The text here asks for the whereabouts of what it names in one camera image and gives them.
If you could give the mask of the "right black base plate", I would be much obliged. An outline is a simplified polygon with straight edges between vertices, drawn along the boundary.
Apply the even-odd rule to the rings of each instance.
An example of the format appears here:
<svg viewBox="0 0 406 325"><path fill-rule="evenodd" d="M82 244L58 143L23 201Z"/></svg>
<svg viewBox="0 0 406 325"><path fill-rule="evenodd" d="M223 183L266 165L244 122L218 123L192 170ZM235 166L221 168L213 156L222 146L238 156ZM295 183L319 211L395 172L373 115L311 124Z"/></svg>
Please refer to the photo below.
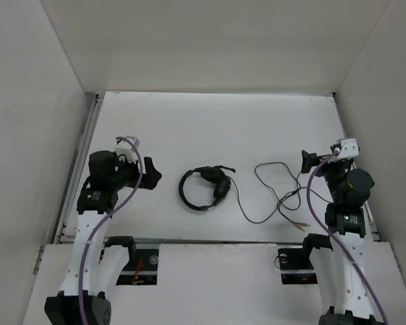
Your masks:
<svg viewBox="0 0 406 325"><path fill-rule="evenodd" d="M317 284L315 270L300 247L281 246L277 252L277 265L283 285Z"/></svg>

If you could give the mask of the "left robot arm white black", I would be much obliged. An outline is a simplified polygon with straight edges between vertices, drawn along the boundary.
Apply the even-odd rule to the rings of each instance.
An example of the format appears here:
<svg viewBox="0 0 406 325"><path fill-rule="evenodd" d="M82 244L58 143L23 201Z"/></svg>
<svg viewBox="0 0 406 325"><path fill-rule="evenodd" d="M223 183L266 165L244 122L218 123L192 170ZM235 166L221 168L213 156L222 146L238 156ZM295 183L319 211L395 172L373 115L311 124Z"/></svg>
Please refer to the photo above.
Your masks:
<svg viewBox="0 0 406 325"><path fill-rule="evenodd" d="M57 295L44 310L52 324L109 324L110 296L123 268L138 259L131 236L105 238L113 214L123 205L123 188L153 190L162 175L150 157L132 150L102 150L89 156L89 175L77 200L77 229L72 256Z"/></svg>

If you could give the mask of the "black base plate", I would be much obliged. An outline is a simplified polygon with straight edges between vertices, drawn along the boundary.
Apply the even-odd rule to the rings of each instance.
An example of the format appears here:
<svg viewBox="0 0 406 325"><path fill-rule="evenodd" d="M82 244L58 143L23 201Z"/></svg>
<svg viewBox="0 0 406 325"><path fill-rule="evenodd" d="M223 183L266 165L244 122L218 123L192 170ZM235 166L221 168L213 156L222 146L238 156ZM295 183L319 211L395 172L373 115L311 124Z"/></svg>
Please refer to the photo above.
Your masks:
<svg viewBox="0 0 406 325"><path fill-rule="evenodd" d="M117 280L118 286L157 285L159 265L159 244L137 243L135 257L122 269Z"/></svg>
<svg viewBox="0 0 406 325"><path fill-rule="evenodd" d="M283 285L317 284L315 270L300 247L281 246L277 252L277 265Z"/></svg>

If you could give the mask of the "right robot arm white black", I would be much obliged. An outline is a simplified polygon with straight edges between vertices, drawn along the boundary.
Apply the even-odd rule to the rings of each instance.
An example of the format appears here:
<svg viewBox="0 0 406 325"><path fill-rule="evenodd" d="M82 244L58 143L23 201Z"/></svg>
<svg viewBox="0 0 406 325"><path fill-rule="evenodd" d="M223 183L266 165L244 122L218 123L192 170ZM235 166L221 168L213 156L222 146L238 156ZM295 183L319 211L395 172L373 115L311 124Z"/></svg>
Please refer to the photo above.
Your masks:
<svg viewBox="0 0 406 325"><path fill-rule="evenodd" d="M311 202L315 177L325 179L332 202L323 221L310 210L325 234L309 234L300 249L300 259L315 270L323 306L320 324L378 324L377 311L381 323L387 324L382 304L365 277L363 205L375 182L367 171L352 167L353 159L341 154L338 147L327 156L302 152L301 172L310 175L307 202Z"/></svg>

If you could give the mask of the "front aluminium rail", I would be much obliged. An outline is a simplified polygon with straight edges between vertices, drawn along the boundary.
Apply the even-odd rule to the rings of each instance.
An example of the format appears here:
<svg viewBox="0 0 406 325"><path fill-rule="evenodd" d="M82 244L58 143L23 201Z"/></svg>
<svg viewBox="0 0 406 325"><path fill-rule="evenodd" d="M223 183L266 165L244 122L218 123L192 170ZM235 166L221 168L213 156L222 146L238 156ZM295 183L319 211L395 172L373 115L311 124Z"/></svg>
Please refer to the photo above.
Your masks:
<svg viewBox="0 0 406 325"><path fill-rule="evenodd" d="M72 244L75 236L61 236L47 242L48 244ZM138 238L133 237L136 244L280 244L298 246L302 240L293 242L280 241L243 241L243 240L190 240L190 239L167 239L167 238Z"/></svg>

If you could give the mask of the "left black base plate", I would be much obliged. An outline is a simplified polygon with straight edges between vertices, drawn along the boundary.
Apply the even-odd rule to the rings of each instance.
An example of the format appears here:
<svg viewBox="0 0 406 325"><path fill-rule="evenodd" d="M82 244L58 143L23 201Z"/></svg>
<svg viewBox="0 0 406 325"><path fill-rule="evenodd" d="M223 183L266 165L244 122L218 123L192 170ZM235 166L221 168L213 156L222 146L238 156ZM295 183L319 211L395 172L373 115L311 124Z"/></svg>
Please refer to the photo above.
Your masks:
<svg viewBox="0 0 406 325"><path fill-rule="evenodd" d="M137 243L135 257L122 269L117 280L118 286L157 285L159 265L159 244Z"/></svg>

